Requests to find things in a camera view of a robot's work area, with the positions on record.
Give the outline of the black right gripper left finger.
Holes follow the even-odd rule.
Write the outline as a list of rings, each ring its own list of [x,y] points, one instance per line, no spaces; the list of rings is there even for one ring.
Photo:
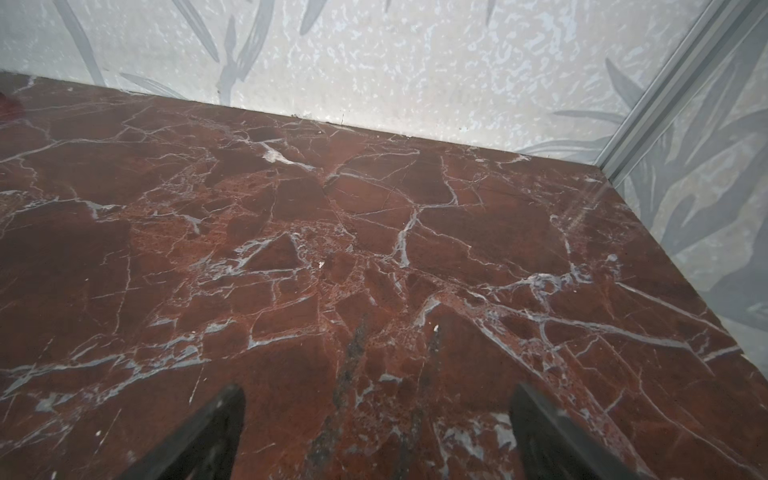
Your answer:
[[[226,386],[119,477],[230,479],[245,408],[244,390],[237,384]]]

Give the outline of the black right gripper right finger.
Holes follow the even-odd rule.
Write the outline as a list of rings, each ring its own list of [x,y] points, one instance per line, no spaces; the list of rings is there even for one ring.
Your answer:
[[[527,479],[639,477],[527,383],[516,386],[509,416]]]

